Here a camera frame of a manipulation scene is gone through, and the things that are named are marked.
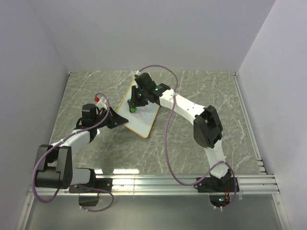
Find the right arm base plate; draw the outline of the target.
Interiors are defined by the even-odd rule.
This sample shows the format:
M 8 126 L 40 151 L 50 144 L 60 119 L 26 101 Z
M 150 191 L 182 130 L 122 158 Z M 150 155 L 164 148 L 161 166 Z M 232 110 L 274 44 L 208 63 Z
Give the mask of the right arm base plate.
M 222 180 L 214 179 L 213 177 L 206 177 L 200 183 L 194 185 L 193 187 L 198 191 L 198 193 L 233 193 L 235 191 L 235 182 L 236 182 L 236 191 L 239 192 L 239 184 L 237 178 L 231 177 L 225 183 Z

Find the yellow framed whiteboard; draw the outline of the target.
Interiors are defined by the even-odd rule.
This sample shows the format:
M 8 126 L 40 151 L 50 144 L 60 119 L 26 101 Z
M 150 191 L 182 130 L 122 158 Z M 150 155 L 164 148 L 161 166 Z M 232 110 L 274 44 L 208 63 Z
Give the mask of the yellow framed whiteboard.
M 136 112 L 131 113 L 129 111 L 128 99 L 131 98 L 131 88 L 134 85 L 137 85 L 135 80 L 130 83 L 130 86 L 118 106 L 117 113 L 129 121 L 124 124 L 126 128 L 142 138 L 148 138 L 158 114 L 159 106 L 154 103 L 149 103 L 145 107 L 136 108 Z

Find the green whiteboard eraser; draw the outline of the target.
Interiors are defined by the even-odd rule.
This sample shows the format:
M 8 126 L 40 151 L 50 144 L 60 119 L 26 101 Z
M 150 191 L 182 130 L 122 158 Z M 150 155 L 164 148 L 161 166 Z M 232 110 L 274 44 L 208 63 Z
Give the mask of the green whiteboard eraser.
M 128 99 L 128 100 L 127 100 L 127 103 L 128 103 L 128 105 L 129 105 L 129 112 L 130 112 L 130 113 L 135 113 L 135 112 L 137 112 L 137 108 L 134 107 L 134 106 L 132 106 L 131 99 Z

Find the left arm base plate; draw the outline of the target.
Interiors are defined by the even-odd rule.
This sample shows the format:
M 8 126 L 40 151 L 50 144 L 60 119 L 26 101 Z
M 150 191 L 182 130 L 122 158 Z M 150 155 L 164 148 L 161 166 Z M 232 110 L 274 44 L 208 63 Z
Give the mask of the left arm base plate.
M 83 184 L 83 186 L 87 188 L 80 187 L 79 185 L 74 186 L 71 185 L 69 187 L 69 193 L 76 194 L 76 193 L 99 193 L 99 190 L 106 190 L 111 192 L 113 186 L 113 179 L 112 178 L 97 178 L 94 179 L 92 182 L 87 184 Z

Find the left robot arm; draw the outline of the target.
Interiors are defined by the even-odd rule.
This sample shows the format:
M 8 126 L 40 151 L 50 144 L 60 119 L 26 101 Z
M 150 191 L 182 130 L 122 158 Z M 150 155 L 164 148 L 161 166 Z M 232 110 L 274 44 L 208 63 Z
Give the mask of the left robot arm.
M 99 108 L 93 103 L 82 106 L 82 116 L 66 138 L 38 147 L 32 187 L 67 189 L 72 183 L 72 155 L 91 143 L 100 128 L 109 129 L 128 123 L 112 107 Z

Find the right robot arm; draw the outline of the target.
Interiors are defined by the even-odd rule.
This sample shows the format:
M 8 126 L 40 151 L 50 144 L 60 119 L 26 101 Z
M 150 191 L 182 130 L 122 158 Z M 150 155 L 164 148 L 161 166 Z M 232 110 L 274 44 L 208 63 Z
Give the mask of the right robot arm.
M 193 126 L 193 138 L 204 148 L 210 169 L 203 177 L 191 183 L 192 186 L 211 183 L 214 192 L 230 192 L 231 187 L 238 191 L 237 179 L 231 166 L 225 162 L 222 148 L 223 126 L 212 105 L 202 106 L 179 95 L 175 89 L 166 84 L 157 85 L 148 73 L 137 72 L 134 78 L 136 85 L 131 88 L 129 108 L 157 104 L 177 113 Z

